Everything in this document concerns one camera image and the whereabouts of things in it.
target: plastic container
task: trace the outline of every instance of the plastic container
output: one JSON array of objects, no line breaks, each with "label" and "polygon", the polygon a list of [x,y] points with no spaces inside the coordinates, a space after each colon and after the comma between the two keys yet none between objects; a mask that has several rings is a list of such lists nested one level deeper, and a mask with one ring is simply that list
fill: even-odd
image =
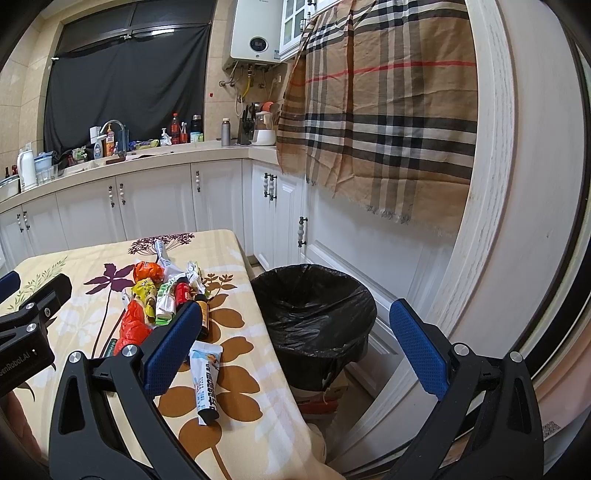
[{"label": "plastic container", "polygon": [[276,268],[252,281],[287,383],[324,391],[367,351],[378,313],[369,290],[321,265]]}]

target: water heater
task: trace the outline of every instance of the water heater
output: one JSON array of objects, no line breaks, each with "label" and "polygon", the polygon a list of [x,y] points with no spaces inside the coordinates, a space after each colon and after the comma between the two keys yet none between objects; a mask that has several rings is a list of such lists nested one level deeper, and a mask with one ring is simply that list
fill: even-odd
[{"label": "water heater", "polygon": [[277,64],[282,0],[233,0],[224,42],[224,69],[237,61]]}]

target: snack wrapper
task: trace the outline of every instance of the snack wrapper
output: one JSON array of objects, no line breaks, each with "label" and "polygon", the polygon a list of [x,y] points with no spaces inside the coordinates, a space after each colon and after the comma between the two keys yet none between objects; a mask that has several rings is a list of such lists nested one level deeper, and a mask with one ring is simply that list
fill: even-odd
[{"label": "snack wrapper", "polygon": [[151,323],[154,323],[156,318],[156,296],[157,290],[151,278],[145,278],[137,282],[131,291],[144,304],[144,312]]},{"label": "snack wrapper", "polygon": [[134,282],[150,278],[154,284],[164,281],[164,269],[154,262],[137,262],[134,267]]}]

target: kitchen cabinet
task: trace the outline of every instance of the kitchen cabinet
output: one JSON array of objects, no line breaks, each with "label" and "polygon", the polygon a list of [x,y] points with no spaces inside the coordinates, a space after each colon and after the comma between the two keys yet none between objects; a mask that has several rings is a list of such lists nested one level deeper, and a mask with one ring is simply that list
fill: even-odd
[{"label": "kitchen cabinet", "polygon": [[115,177],[56,193],[68,247],[112,244],[126,240]]},{"label": "kitchen cabinet", "polygon": [[255,256],[265,270],[300,263],[302,192],[303,179],[271,165],[253,165],[252,238]]},{"label": "kitchen cabinet", "polygon": [[9,270],[23,260],[68,249],[54,194],[0,215],[0,241]]},{"label": "kitchen cabinet", "polygon": [[115,178],[127,240],[197,229],[191,165],[154,168]]},{"label": "kitchen cabinet", "polygon": [[191,178],[197,230],[231,230],[244,248],[242,160],[193,163]]}]

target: silver bottle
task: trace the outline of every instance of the silver bottle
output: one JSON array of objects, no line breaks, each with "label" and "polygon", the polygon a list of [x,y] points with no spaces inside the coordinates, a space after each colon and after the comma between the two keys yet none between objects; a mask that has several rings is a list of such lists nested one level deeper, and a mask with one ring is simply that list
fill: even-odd
[{"label": "silver bottle", "polygon": [[223,147],[230,146],[230,119],[229,118],[222,119],[222,146]]}]

